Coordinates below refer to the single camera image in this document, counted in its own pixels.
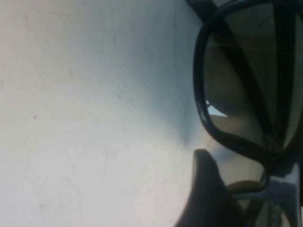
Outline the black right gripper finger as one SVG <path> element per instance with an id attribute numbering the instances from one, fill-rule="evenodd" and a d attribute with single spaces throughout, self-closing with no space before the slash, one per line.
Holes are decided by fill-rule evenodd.
<path id="1" fill-rule="evenodd" d="M 205 149 L 195 150 L 191 191 L 175 226 L 247 227 L 248 225 L 239 204 L 228 192 L 215 159 Z"/>

